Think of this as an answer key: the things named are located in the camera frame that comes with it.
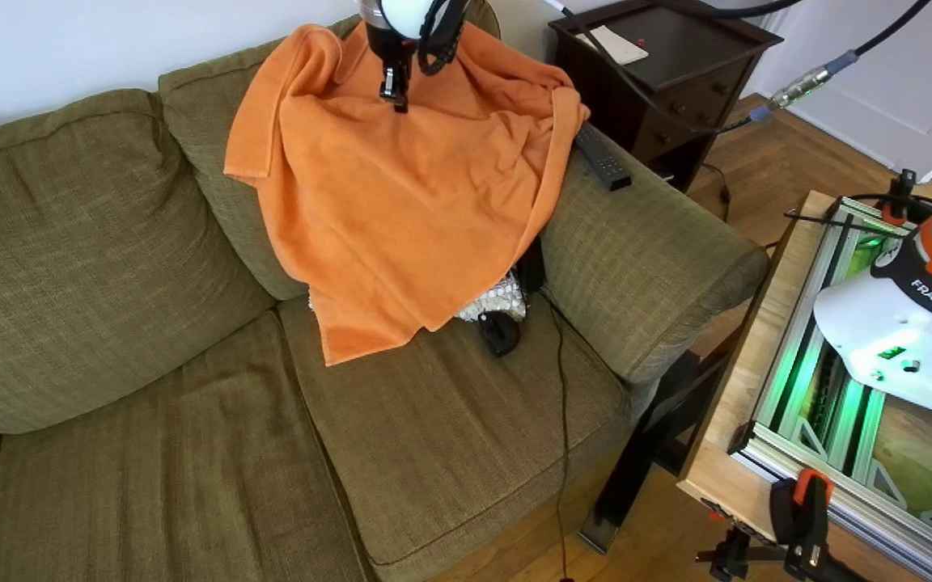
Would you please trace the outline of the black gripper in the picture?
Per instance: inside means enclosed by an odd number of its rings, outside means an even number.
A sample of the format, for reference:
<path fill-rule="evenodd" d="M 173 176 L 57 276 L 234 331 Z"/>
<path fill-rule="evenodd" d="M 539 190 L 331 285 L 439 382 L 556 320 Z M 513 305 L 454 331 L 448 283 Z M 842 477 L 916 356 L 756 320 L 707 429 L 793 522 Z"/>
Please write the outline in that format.
<path fill-rule="evenodd" d="M 368 50 L 383 63 L 379 99 L 393 105 L 395 114 L 409 110 L 412 58 L 415 44 L 402 32 L 368 25 Z"/>

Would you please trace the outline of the white orange robot base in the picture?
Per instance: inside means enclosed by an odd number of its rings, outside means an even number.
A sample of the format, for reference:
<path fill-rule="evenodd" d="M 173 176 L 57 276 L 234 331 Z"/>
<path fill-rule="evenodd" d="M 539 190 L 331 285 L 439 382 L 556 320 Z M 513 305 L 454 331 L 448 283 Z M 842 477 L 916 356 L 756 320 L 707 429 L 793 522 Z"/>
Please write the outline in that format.
<path fill-rule="evenodd" d="M 932 218 L 817 297 L 817 327 L 862 385 L 932 411 Z"/>

